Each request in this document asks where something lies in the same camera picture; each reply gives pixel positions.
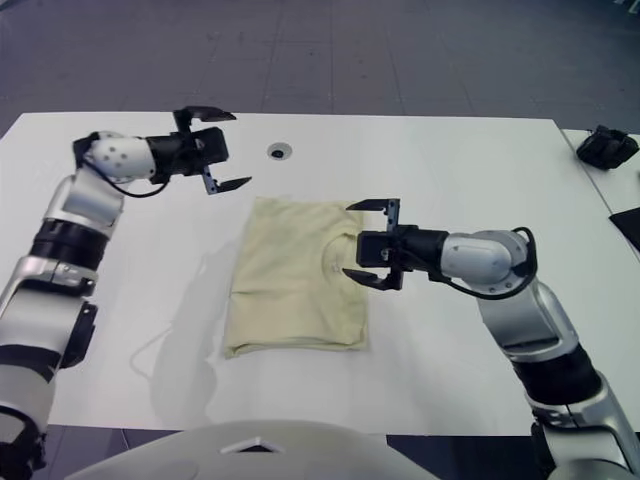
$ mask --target black cable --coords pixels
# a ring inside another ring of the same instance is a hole
[[[529,238],[529,248],[528,248],[528,256],[527,256],[526,262],[531,265],[531,271],[525,277],[523,282],[520,285],[518,285],[516,288],[508,292],[498,293],[495,295],[476,292],[475,290],[471,290],[466,287],[463,287],[462,285],[458,285],[457,283],[454,283],[451,280],[451,278],[446,277],[441,272],[437,271],[432,265],[430,265],[428,262],[426,262],[424,259],[417,256],[413,252],[402,250],[400,253],[402,255],[407,255],[408,257],[411,257],[413,261],[419,263],[420,266],[424,268],[425,271],[429,274],[429,276],[433,281],[444,283],[459,292],[465,293],[467,295],[471,295],[472,297],[476,297],[481,300],[505,300],[507,298],[514,297],[515,295],[522,292],[525,288],[527,288],[529,284],[533,281],[533,279],[536,278],[536,274],[538,273],[538,255],[536,251],[536,240],[533,236],[533,233],[527,227],[515,228],[513,229],[513,232],[515,233],[524,232]]]
[[[146,193],[131,193],[131,192],[127,192],[126,190],[120,188],[118,185],[116,185],[107,175],[105,175],[102,170],[100,170],[98,167],[96,167],[93,163],[89,163],[88,161],[86,161],[84,158],[82,159],[82,165],[89,167],[91,170],[93,170],[94,172],[96,172],[98,174],[98,176],[100,178],[102,178],[105,182],[107,182],[113,189],[115,189],[117,192],[120,192],[123,195],[126,195],[127,197],[133,197],[133,198],[148,198],[148,197],[153,197],[154,195],[159,194],[162,190],[164,190],[165,188],[167,188],[167,185],[169,185],[169,181],[166,181],[165,183],[163,183],[162,185],[160,185],[159,188],[151,191],[151,192],[146,192]]]

